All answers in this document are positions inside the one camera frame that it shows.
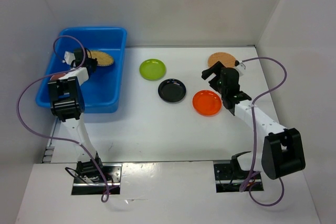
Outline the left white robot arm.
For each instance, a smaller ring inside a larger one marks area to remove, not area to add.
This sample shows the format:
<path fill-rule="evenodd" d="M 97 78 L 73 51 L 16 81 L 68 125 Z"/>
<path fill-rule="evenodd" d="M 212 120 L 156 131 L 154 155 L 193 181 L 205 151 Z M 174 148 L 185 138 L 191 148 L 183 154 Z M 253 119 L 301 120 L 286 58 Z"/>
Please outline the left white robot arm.
<path fill-rule="evenodd" d="M 50 77 L 48 81 L 50 109 L 67 128 L 70 136 L 79 142 L 80 146 L 86 148 L 78 154 L 77 175 L 98 182 L 103 179 L 105 170 L 85 128 L 82 116 L 85 103 L 80 88 L 95 72 L 98 62 L 87 48 L 75 49 L 74 52 L 66 51 L 64 58 L 65 63 L 70 64 L 71 71 L 54 73 Z"/>

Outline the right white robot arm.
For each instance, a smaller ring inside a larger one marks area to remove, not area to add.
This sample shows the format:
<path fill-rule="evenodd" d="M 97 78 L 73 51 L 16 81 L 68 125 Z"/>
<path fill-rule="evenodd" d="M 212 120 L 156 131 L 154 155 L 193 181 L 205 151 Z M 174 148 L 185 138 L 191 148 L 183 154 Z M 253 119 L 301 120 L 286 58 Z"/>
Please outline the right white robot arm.
<path fill-rule="evenodd" d="M 277 179 L 305 169 L 306 160 L 301 135 L 296 128 L 288 129 L 272 120 L 259 109 L 252 98 L 240 89 L 240 73 L 227 68 L 221 62 L 202 71 L 202 79 L 215 76 L 209 86 L 221 96 L 223 106 L 254 130 L 256 141 L 263 144 L 262 171 Z"/>

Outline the bamboo woven round tray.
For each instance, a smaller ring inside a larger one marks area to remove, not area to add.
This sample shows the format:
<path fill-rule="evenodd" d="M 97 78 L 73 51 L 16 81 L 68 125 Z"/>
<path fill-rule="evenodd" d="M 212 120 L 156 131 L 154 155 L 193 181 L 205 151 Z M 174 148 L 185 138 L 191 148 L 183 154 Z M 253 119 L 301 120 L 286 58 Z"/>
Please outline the bamboo woven round tray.
<path fill-rule="evenodd" d="M 90 58 L 97 61 L 97 66 L 108 67 L 114 64 L 114 58 L 106 52 L 100 50 L 87 50 Z"/>

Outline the orange plastic plate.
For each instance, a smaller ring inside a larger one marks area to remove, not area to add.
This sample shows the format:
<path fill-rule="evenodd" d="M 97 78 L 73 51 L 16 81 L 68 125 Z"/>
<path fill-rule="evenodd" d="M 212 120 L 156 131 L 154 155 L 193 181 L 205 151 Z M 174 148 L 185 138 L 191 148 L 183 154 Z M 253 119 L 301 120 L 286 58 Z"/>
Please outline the orange plastic plate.
<path fill-rule="evenodd" d="M 214 116 L 222 108 L 220 97 L 210 90 L 201 90 L 195 93 L 192 105 L 195 111 L 202 116 Z"/>

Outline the pink plastic cup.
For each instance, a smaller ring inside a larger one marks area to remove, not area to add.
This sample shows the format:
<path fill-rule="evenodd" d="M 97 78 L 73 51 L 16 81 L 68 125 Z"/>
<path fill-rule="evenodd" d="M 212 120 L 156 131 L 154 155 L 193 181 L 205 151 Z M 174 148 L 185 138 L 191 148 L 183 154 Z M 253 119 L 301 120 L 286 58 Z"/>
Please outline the pink plastic cup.
<path fill-rule="evenodd" d="M 59 78 L 65 76 L 65 73 L 54 74 L 50 77 L 50 81 L 58 80 Z"/>

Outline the orange-brown woven round tray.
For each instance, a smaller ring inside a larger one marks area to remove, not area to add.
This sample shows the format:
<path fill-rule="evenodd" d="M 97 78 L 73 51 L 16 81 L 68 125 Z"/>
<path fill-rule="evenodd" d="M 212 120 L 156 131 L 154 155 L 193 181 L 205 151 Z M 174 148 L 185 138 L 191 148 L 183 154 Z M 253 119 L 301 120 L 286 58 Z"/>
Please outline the orange-brown woven round tray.
<path fill-rule="evenodd" d="M 207 60 L 207 65 L 208 67 L 211 67 L 218 61 L 220 61 L 226 68 L 234 68 L 236 58 L 233 55 L 226 52 L 216 52 L 209 56 Z"/>

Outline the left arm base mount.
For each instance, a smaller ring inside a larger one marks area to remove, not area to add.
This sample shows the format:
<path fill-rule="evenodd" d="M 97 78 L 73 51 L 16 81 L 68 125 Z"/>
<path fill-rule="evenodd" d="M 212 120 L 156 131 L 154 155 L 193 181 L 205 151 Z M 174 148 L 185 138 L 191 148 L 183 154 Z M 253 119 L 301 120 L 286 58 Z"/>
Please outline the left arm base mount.
<path fill-rule="evenodd" d="M 71 194 L 78 195 L 101 195 L 106 190 L 101 175 L 94 178 L 88 178 L 84 175 L 79 175 L 76 169 L 65 167 L 65 171 L 73 178 Z M 121 187 L 121 163 L 104 164 L 102 168 L 103 174 L 109 185 L 110 195 L 119 195 Z"/>

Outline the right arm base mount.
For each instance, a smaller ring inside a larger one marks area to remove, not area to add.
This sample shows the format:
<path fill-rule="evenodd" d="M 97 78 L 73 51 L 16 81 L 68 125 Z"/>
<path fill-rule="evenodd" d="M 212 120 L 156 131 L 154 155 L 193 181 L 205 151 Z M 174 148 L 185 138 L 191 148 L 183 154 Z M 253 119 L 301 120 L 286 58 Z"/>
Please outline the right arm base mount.
<path fill-rule="evenodd" d="M 239 192 L 240 185 L 249 173 L 232 160 L 215 161 L 213 168 L 217 193 Z"/>

